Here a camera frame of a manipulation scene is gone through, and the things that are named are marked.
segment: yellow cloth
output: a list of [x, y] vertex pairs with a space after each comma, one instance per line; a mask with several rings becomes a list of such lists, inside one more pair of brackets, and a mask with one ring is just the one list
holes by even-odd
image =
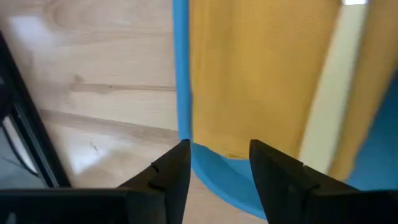
[[[338, 0], [190, 0], [193, 139], [248, 158], [250, 139], [297, 157]], [[398, 59], [398, 1], [371, 1], [330, 175], [344, 179]]]

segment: wooden surface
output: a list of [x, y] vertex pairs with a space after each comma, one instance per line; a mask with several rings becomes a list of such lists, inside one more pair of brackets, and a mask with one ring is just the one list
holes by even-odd
[[[0, 0], [0, 28], [74, 187], [115, 187], [178, 143], [171, 0]], [[195, 175], [185, 223], [264, 223]]]

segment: yellow towel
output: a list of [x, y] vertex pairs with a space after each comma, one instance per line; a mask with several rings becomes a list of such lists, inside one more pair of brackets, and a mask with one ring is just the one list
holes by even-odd
[[[339, 0], [190, 0], [193, 139], [248, 158], [260, 139], [297, 157]], [[344, 179], [398, 59], [398, 1], [371, 1], [330, 175]]]

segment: wood grain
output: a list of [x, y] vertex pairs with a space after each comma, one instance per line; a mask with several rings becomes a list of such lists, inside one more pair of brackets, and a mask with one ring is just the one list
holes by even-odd
[[171, 1], [1, 5], [2, 32], [40, 109], [177, 130]]
[[75, 187], [116, 187], [179, 142], [177, 132], [168, 129], [40, 113]]

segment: black cable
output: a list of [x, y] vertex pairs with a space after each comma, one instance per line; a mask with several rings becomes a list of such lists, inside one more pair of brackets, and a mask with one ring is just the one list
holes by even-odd
[[[1, 126], [4, 132], [4, 135], [6, 136], [6, 139], [8, 141], [8, 144], [10, 145], [11, 151], [12, 153], [15, 155], [15, 157], [17, 158], [17, 160], [21, 163], [21, 165], [19, 166], [21, 169], [26, 170], [27, 172], [29, 172], [30, 174], [34, 175], [35, 177], [39, 177], [38, 173], [35, 172], [34, 170], [32, 170], [27, 164], [26, 162], [23, 160], [23, 158], [21, 157], [21, 155], [18, 153], [17, 149], [15, 148], [15, 145], [12, 143], [11, 141], [11, 137], [8, 134], [7, 130], [4, 128], [4, 126]], [[10, 162], [14, 165], [17, 165], [15, 162], [10, 161], [9, 159], [5, 159], [3, 158], [5, 161]]]

